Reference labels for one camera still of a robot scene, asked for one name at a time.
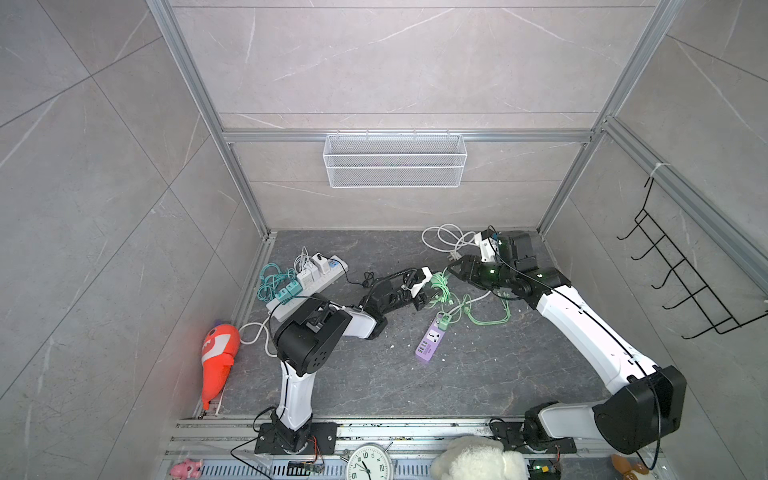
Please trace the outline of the purple power strip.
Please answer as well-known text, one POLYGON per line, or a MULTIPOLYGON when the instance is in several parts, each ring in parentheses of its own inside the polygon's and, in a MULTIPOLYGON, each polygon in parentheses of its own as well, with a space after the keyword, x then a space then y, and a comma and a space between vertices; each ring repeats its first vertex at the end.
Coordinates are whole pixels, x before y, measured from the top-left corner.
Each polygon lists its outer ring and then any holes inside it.
POLYGON ((445 326, 443 315, 436 315, 415 349, 417 359, 423 362, 432 359, 445 336, 445 326))

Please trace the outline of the white charger with label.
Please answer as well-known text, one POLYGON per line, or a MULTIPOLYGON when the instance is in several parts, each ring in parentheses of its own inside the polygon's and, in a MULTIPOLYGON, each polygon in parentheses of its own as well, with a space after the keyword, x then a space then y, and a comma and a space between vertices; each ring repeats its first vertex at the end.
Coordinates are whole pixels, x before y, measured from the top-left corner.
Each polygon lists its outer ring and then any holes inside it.
POLYGON ((320 272, 318 267, 312 262, 306 263, 304 265, 304 269, 310 274, 310 277, 313 282, 317 282, 322 277, 322 273, 320 272))

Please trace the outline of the beige labelled charger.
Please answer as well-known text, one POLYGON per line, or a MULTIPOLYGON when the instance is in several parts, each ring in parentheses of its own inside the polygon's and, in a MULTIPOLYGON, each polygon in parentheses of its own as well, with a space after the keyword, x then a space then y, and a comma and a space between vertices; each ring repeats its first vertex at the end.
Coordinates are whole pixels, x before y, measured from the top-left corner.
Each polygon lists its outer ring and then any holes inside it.
POLYGON ((305 269, 297 273, 296 280, 302 284, 303 290, 307 290, 314 283, 305 269))

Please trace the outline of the teal charger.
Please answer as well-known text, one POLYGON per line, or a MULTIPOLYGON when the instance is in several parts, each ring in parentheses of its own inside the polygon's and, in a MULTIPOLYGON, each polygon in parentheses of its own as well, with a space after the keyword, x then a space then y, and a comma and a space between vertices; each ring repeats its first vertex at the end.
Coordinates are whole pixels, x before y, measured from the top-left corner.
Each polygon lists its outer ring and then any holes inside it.
POLYGON ((293 280, 285 286, 285 290, 290 297, 294 297, 302 292, 303 286, 298 280, 293 280))
POLYGON ((288 290, 287 287, 282 288, 276 293, 275 299, 279 304, 285 304, 292 299, 292 293, 288 290))

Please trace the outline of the white multicolour power strip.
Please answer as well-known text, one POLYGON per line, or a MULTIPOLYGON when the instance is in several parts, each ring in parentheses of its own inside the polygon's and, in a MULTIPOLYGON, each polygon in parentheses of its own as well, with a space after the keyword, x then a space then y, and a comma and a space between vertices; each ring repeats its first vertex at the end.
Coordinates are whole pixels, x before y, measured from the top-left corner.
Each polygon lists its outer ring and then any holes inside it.
POLYGON ((327 257, 321 253, 300 256, 299 260, 301 265, 296 277, 266 304, 267 311, 275 321, 286 320, 305 300, 340 279, 348 267, 338 256, 327 257))

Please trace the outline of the white square charger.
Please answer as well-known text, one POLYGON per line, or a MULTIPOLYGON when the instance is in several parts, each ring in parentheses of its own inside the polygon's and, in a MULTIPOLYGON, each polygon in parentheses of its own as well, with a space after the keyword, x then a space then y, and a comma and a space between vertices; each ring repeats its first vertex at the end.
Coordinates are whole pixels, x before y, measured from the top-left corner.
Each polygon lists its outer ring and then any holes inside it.
POLYGON ((333 259, 329 259, 328 257, 324 256, 321 253, 316 253, 314 256, 311 257, 312 262, 316 265, 318 271, 322 275, 327 275, 332 272, 332 270, 337 265, 337 262, 333 259))

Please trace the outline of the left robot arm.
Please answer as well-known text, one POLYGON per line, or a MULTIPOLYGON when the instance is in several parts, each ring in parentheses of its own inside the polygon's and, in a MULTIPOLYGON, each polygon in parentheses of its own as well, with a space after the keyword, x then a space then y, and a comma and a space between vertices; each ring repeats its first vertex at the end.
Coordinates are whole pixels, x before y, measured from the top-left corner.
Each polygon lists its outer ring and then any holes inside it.
POLYGON ((430 268, 420 267, 379 278, 353 306, 319 293, 303 295, 302 303, 273 334, 282 367, 280 403, 272 415, 275 427, 288 435, 307 432, 313 417, 315 374, 339 341, 344 337, 375 339, 386 328, 388 313, 409 305, 423 309, 433 276, 430 268))

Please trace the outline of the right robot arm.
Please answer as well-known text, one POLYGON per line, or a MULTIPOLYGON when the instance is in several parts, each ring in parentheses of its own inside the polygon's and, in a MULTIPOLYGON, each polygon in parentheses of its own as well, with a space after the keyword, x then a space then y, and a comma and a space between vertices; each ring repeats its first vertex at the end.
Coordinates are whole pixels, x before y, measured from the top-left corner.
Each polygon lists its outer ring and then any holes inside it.
POLYGON ((560 439, 603 440, 633 454, 676 432, 687 381, 674 366, 660 367, 625 341, 554 267, 539 266, 531 237, 488 228, 476 237, 479 254, 448 266, 457 279, 491 293, 509 291, 557 327, 590 363, 610 396, 602 402, 549 402, 529 409, 524 444, 543 450, 560 439))

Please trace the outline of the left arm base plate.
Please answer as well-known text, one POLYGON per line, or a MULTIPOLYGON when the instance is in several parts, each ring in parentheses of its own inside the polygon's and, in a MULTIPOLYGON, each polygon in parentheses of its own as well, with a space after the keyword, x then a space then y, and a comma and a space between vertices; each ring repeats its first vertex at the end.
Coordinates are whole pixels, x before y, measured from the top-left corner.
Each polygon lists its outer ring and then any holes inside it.
POLYGON ((281 422, 259 427, 256 454, 332 455, 335 452, 339 425, 333 422, 308 422, 297 431, 281 422))

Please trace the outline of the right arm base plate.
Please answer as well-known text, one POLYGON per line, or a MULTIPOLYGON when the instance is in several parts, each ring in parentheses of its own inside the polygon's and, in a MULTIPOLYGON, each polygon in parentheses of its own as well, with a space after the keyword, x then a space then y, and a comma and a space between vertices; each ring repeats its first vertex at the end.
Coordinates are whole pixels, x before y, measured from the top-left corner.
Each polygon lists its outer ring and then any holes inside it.
POLYGON ((575 454, 572 438, 551 438, 541 432, 531 421, 507 421, 491 418, 488 422, 492 438, 503 445, 505 451, 531 454, 575 454))

